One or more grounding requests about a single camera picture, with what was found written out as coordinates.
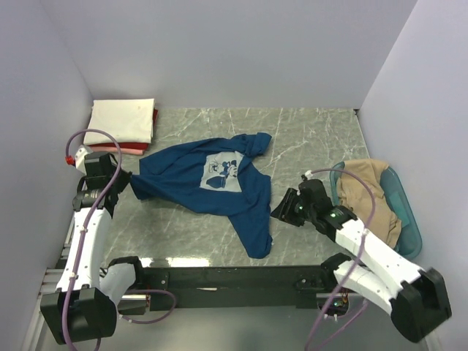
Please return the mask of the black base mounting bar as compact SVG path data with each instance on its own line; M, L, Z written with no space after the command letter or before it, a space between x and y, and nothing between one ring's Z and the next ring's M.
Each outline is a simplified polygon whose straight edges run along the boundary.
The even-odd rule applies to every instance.
M151 311L294 306L316 309L337 285L319 265L144 268L130 295L147 295Z

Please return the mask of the folded pink t shirt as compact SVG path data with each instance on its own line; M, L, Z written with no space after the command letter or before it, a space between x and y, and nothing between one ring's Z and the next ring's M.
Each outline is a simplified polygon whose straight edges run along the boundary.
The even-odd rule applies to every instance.
M136 155L136 156L141 156L144 154L143 149L133 149L133 148L121 148L120 150L118 150L117 148L109 148L108 151L112 153L121 152L122 154Z

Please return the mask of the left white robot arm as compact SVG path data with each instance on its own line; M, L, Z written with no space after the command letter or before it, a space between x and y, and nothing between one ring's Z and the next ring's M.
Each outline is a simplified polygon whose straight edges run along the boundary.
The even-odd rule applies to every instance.
M72 243L55 291L44 295L40 304L58 344L112 336L122 296L139 293L146 285L136 256L114 259L110 272L99 275L114 208L131 174L116 169L118 160L111 153L86 146L68 162L83 173L72 201Z

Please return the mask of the tan t shirt in bin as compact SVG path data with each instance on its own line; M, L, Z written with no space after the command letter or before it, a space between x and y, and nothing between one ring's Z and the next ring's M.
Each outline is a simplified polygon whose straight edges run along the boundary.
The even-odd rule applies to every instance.
M388 206L380 186L388 163L377 159L354 159L344 163L345 173L336 182L339 204L366 221L373 211L369 229L389 247L396 246L401 233L401 220Z

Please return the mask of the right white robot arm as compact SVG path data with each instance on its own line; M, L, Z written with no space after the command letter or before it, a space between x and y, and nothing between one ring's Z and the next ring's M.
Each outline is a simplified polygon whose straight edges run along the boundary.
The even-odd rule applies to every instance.
M345 287L385 311L407 340L418 343L452 316L442 275L422 269L384 244L348 208L333 205L318 179L290 188L271 216L300 227L311 222L319 233L350 252L322 263L322 286Z

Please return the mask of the folded cream t shirt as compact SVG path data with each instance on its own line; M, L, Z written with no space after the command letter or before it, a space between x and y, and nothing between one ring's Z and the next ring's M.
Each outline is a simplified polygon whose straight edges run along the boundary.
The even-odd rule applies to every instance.
M89 129L111 135L119 143L150 143L154 99L94 100Z

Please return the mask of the blue printed t shirt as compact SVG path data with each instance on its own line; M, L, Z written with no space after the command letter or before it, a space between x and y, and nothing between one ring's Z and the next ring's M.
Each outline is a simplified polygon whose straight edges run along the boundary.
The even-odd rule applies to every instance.
M264 132L178 144L139 161L131 177L138 200L168 200L198 214L226 216L250 258L268 256L271 178L252 161L268 149Z

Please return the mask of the teal plastic bin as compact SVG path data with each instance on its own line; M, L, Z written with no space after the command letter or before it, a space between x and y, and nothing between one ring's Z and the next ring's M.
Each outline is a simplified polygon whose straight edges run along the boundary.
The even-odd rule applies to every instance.
M344 169L345 162L335 165L335 170L330 173L332 200L337 205L340 204L336 192L336 182L342 174L339 170ZM381 175L380 186L384 190L388 206L401 220L401 233L393 249L406 259L412 260L419 255L422 249L422 238L403 186L390 165Z

